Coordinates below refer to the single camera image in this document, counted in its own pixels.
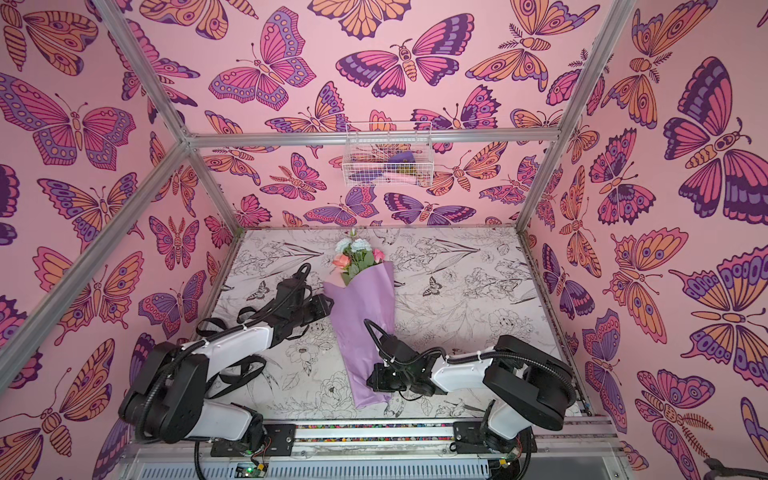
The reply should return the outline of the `orange pink fake rose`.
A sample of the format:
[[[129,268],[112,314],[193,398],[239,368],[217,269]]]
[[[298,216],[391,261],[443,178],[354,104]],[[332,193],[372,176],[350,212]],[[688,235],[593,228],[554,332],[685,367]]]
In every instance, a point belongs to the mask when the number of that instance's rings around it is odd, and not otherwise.
[[[338,255],[333,260],[333,265],[340,270],[346,270],[350,266],[350,264],[351,264],[350,258],[344,254]]]

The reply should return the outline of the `purple pink wrapping paper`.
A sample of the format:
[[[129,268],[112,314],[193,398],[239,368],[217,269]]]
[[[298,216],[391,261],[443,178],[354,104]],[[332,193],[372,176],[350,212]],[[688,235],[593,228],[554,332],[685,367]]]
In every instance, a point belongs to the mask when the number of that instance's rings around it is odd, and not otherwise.
[[[389,396],[366,385],[374,364],[380,360],[377,348],[365,328],[369,319],[392,334],[395,330],[395,286],[393,264],[385,261],[355,276],[349,284],[334,270],[323,282],[323,293],[333,300],[331,325],[346,368],[353,402],[361,409],[384,403]]]

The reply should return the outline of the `white fake flower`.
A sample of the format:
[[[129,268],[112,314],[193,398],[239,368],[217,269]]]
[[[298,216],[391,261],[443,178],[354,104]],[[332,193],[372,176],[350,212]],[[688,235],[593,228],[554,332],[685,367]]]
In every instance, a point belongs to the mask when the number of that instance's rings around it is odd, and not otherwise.
[[[352,258],[356,254],[364,255],[366,252],[372,252],[373,247],[370,242],[362,238],[355,228],[346,233],[346,236],[339,240],[335,246],[337,255],[344,255]]]

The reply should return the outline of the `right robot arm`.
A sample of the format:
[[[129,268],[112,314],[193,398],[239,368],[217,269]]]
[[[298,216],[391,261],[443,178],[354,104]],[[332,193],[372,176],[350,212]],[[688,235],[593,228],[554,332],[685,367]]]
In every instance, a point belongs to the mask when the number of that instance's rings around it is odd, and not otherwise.
[[[441,347],[418,352],[369,320],[365,326],[382,359],[367,380],[372,390],[431,397],[486,389],[494,395],[474,432],[455,436],[458,452],[520,452],[532,427],[560,431],[577,400],[573,370],[515,336],[502,335],[483,351],[450,356]]]

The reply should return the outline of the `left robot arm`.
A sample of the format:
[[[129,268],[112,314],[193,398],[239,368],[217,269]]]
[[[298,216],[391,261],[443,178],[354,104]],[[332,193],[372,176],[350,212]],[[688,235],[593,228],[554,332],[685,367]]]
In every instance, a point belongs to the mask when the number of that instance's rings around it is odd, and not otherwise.
[[[119,407],[119,418],[133,426],[139,443],[226,440],[256,451],[266,440],[261,414],[222,397],[247,385],[266,366],[264,352],[297,339],[328,317],[333,301],[315,294],[308,263],[280,281],[276,295],[260,309],[246,307],[237,325],[174,345],[163,342],[149,353]]]

